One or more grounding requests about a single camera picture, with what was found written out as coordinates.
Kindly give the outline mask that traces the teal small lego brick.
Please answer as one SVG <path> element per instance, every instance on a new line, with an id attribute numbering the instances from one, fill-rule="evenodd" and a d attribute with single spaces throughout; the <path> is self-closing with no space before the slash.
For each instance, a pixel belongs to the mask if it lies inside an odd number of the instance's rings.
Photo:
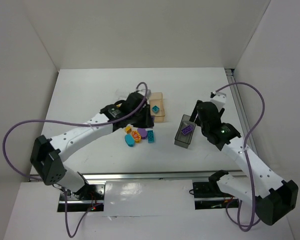
<path id="1" fill-rule="evenodd" d="M 160 111 L 160 108 L 157 105 L 154 105 L 151 110 L 153 113 L 157 114 Z"/>

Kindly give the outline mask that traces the purple long lego brick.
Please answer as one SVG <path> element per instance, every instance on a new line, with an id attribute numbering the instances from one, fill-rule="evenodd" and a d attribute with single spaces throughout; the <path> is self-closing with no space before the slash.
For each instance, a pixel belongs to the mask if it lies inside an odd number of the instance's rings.
<path id="1" fill-rule="evenodd" d="M 187 136 L 188 134 L 190 134 L 191 132 L 193 132 L 194 130 L 194 127 L 192 124 L 188 124 L 186 125 L 185 127 L 183 127 L 181 129 L 181 133 L 184 135 L 184 136 Z"/>

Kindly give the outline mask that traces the teal long lego brick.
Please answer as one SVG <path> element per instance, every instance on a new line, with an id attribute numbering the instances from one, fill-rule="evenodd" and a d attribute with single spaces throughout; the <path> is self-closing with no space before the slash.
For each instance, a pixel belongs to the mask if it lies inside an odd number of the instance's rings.
<path id="1" fill-rule="evenodd" d="M 154 136 L 154 131 L 153 130 L 148 130 L 147 131 L 147 139 L 148 139 L 148 143 L 154 143 L 155 142 L 155 136 Z"/>

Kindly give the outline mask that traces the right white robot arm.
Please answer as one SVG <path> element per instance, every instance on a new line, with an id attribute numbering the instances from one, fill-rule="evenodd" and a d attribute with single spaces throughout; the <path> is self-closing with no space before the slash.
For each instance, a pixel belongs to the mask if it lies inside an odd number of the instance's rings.
<path id="1" fill-rule="evenodd" d="M 245 186 L 228 171 L 219 170 L 209 178 L 219 191 L 250 204 L 254 213 L 268 226 L 295 208 L 298 185 L 276 174 L 245 144 L 233 125 L 221 121 L 224 108 L 218 108 L 212 101 L 198 100 L 194 112 L 202 135 L 230 157 L 250 180 L 250 186 Z"/>

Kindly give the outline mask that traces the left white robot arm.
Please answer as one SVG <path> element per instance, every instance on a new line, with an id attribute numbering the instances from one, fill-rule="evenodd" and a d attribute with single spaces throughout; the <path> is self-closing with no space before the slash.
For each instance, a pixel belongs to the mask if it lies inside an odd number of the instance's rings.
<path id="1" fill-rule="evenodd" d="M 128 125 L 136 128 L 154 126 L 150 104 L 139 91 L 105 106 L 82 126 L 51 138 L 37 137 L 30 162 L 45 185 L 57 184 L 76 195 L 84 194 L 89 190 L 87 180 L 64 162 L 91 142 Z"/>

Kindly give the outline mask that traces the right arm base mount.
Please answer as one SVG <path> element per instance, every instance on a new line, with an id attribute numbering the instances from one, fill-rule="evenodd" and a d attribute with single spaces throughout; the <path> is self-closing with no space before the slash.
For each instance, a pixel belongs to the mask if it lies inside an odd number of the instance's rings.
<path id="1" fill-rule="evenodd" d="M 209 176 L 208 181 L 192 183 L 192 189 L 188 193 L 194 197 L 196 210 L 238 208 L 239 201 L 232 195 L 221 192 L 217 186 L 217 180 L 228 175 L 228 171 L 219 170 Z"/>

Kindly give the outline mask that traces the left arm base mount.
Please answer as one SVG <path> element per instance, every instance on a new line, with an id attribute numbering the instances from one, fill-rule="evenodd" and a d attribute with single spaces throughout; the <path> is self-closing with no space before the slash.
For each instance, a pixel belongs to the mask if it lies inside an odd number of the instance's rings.
<path id="1" fill-rule="evenodd" d="M 97 182 L 83 195 L 76 195 L 67 190 L 67 212 L 84 213 L 88 209 L 91 209 L 91 212 L 103 212 L 105 188 L 105 182 Z"/>

